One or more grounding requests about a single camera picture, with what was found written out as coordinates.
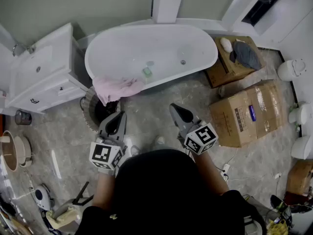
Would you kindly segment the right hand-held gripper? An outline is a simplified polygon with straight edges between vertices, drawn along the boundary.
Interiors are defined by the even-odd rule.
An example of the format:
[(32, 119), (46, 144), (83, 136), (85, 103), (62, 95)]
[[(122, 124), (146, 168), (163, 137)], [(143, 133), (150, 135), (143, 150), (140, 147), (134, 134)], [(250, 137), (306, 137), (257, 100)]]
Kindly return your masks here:
[(195, 155), (200, 155), (215, 145), (219, 137), (211, 123), (202, 120), (186, 129), (186, 123), (195, 123), (199, 119), (198, 113), (193, 108), (180, 103), (171, 103), (169, 111), (175, 125), (183, 130), (179, 131), (178, 140), (184, 148)]

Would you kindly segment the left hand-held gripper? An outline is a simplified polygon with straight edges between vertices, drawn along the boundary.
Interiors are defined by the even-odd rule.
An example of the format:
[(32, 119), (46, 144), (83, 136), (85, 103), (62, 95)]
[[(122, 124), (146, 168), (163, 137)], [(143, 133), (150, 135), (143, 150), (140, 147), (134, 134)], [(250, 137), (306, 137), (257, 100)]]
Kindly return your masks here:
[(109, 115), (100, 123), (95, 142), (91, 143), (89, 152), (89, 161), (95, 167), (114, 171), (125, 156), (127, 146), (123, 139), (126, 122), (126, 113), (120, 111)]

